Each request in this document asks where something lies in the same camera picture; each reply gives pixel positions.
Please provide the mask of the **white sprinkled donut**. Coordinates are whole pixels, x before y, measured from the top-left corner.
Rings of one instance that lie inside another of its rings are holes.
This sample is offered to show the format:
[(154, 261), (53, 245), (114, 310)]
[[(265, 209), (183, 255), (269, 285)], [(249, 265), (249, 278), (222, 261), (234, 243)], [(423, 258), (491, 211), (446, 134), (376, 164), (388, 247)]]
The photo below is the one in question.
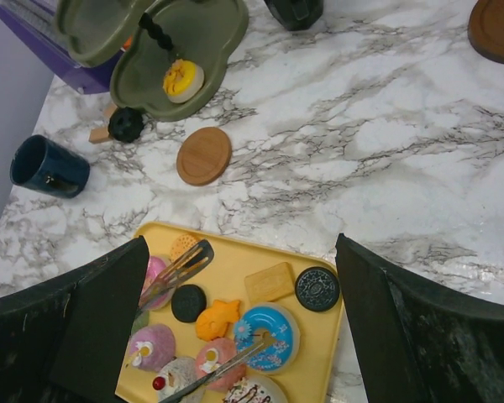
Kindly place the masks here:
[(286, 393), (264, 375), (245, 376), (226, 393), (223, 403), (288, 403)]

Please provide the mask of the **metal serving tongs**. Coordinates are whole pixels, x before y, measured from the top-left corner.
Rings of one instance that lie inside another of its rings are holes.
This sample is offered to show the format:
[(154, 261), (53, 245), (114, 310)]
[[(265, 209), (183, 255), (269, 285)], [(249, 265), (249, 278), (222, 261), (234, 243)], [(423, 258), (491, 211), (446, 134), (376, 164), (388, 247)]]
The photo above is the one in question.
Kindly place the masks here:
[[(190, 248), (180, 258), (168, 266), (168, 283), (166, 285), (164, 285), (164, 282), (160, 279), (160, 277), (158, 277), (148, 290), (141, 294), (139, 298), (139, 307), (136, 310), (134, 319), (142, 312), (150, 310), (152, 303), (159, 297), (163, 296), (170, 288), (182, 284), (185, 280), (191, 279), (194, 275), (202, 271), (211, 263), (213, 258), (214, 251), (211, 244), (206, 239), (200, 240), (195, 246)], [(256, 354), (273, 345), (275, 342), (276, 339), (269, 332), (260, 335), (260, 339), (257, 342), (253, 343), (250, 347), (240, 353), (237, 353), (233, 358), (222, 364), (218, 369), (203, 376), (193, 384), (188, 385), (184, 389), (161, 402), (180, 402), (186, 396), (195, 393), (202, 387), (206, 387), (208, 384), (219, 379), (228, 370), (239, 364), (245, 363)]]

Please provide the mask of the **yellow frosted donut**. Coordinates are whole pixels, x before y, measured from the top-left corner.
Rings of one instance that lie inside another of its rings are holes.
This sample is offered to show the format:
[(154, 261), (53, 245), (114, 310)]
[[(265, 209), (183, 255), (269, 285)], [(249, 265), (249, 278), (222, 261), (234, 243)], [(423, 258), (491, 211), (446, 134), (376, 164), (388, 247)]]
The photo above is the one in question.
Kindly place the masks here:
[(196, 63), (178, 59), (165, 73), (162, 88), (173, 103), (189, 101), (203, 87), (205, 73)]

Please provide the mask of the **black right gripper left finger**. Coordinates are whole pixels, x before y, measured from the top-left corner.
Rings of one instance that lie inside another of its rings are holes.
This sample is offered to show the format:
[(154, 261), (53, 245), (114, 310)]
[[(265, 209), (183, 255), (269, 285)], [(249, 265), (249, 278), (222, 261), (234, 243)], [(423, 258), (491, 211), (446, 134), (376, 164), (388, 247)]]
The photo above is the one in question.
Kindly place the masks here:
[(134, 238), (0, 297), (0, 402), (118, 402), (149, 256)]

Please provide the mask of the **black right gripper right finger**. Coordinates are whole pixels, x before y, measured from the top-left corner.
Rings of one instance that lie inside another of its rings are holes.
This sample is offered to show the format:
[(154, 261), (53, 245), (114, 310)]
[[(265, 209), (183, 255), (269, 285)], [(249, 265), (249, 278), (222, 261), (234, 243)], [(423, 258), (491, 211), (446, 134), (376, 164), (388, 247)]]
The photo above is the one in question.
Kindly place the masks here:
[(340, 234), (336, 267), (370, 402), (504, 402), (504, 306)]

